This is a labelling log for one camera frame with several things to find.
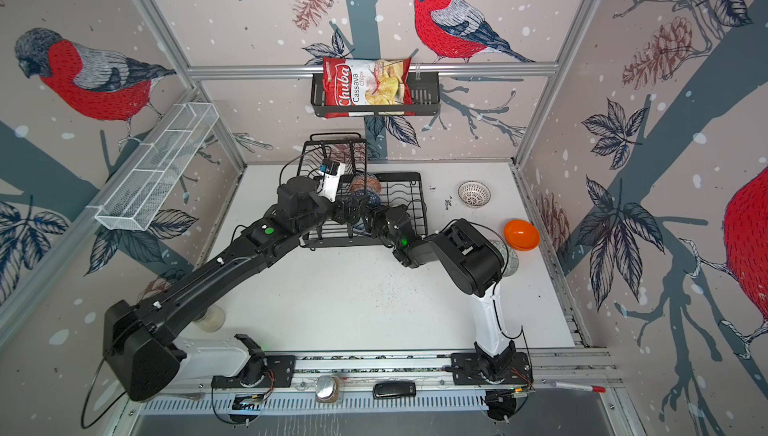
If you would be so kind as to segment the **orange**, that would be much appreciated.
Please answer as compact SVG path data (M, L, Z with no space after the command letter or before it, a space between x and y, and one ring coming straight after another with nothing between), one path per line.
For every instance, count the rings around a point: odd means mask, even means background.
M380 193L382 190L380 180L373 174L356 175L349 185L349 191L355 193L363 190Z

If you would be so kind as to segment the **green grey patterned bowl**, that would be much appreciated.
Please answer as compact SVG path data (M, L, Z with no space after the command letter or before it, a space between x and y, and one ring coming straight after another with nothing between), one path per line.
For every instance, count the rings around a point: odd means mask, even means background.
M512 249L502 241L493 240L492 244L499 251L501 256L504 258L502 277L503 278L511 277L518 271L518 268L519 268L519 258L517 256L517 253L515 252L514 249Z

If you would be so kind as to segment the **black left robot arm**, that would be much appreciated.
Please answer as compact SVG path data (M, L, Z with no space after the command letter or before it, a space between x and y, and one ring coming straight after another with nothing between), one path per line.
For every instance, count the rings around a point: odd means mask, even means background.
M277 188L277 201L216 257L160 294L121 300L104 317L103 359L132 401L157 395L178 374L185 353L173 346L194 319L248 278L270 268L327 221L354 225L367 194L320 195L317 181L297 176Z

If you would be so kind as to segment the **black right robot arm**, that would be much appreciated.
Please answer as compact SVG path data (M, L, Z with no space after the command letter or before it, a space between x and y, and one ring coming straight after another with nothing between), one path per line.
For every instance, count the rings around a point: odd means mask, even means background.
M392 250L406 268L438 262L454 285L470 297L475 323L477 376L499 383L513 373L517 354L506 334L496 294L507 268L504 257L471 222L455 219L441 231L418 236L405 206L368 208L362 216L370 235Z

